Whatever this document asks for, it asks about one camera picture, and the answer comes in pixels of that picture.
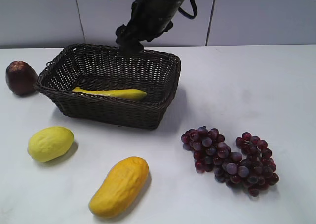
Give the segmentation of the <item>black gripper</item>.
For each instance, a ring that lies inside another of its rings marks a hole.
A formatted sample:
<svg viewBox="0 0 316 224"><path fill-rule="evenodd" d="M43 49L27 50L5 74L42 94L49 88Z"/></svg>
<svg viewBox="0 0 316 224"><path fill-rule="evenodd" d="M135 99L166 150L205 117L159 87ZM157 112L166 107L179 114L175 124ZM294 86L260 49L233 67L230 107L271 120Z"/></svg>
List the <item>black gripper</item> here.
<svg viewBox="0 0 316 224"><path fill-rule="evenodd" d="M116 29L116 43L123 47L123 54L138 54L144 49L140 41L150 42L168 32L173 27L172 18L177 12L192 20L193 16L181 8L184 1L136 0L128 24Z"/></svg>

